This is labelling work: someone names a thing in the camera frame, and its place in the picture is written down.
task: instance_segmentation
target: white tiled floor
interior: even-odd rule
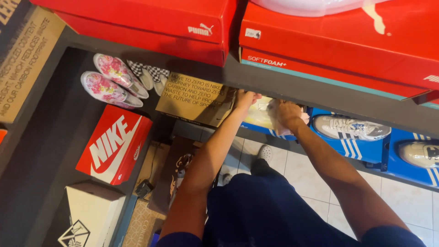
[[[179,125],[174,129],[175,135],[202,142],[207,141],[212,133],[212,130],[202,127],[185,129]],[[225,173],[250,173],[250,164],[261,146],[262,143],[235,137],[221,176]],[[273,159],[269,165],[286,177],[323,220],[355,238],[337,198],[314,170],[308,157],[275,147],[272,149]],[[360,174],[427,247],[439,247],[439,193],[361,171]]]

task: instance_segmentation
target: checkered slip-on shoe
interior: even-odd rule
[[[146,89],[151,90],[154,88],[158,95],[162,95],[166,81],[169,78],[169,70],[144,65],[130,60],[127,60],[127,63]]]
[[[110,79],[126,88],[136,97],[149,97],[147,89],[119,58],[97,53],[93,57],[93,62],[96,68],[105,76],[105,78]]]
[[[131,95],[123,89],[123,87],[110,81],[98,72],[84,72],[81,76],[81,84],[85,91],[93,98],[108,104],[117,105],[126,109],[143,106],[143,102],[139,98]]]

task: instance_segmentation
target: nike swoosh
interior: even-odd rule
[[[140,153],[140,144],[139,144],[139,146],[137,147],[137,150],[136,150],[136,156],[134,156],[134,160],[137,160],[137,158],[139,157],[139,153]]]
[[[106,171],[104,171],[103,173],[97,173],[94,169],[93,166],[90,169],[90,175],[98,178],[102,181],[108,182],[110,183],[114,176],[117,173],[117,170],[119,169],[120,163],[122,162],[123,157],[125,156],[125,153],[131,143],[131,140],[133,139],[134,133],[137,130],[137,127],[139,126],[140,120],[142,119],[142,117],[139,117],[139,120],[137,121],[136,125],[133,127],[132,130],[130,130],[127,134],[126,134],[126,139],[125,142],[123,143],[123,145],[119,148],[119,152],[115,155],[114,160],[112,161],[111,165],[107,168]]]

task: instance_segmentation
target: pink floral pattern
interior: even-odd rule
[[[109,79],[124,87],[131,87],[137,80],[125,63],[119,58],[99,54],[96,66]]]
[[[99,73],[88,74],[85,78],[85,86],[91,90],[90,93],[93,93],[92,96],[96,99],[114,105],[125,101],[128,94],[123,88]]]

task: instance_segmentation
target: red shoe box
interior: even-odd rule
[[[367,11],[373,7],[375,22],[362,8],[307,18],[249,3],[240,32],[242,62],[283,73],[318,74],[340,86],[370,88],[397,99],[439,89],[431,79],[439,71],[439,2],[387,1]]]
[[[224,66],[239,0],[31,0],[79,34]]]
[[[152,121],[107,105],[76,169],[112,185],[127,181]]]

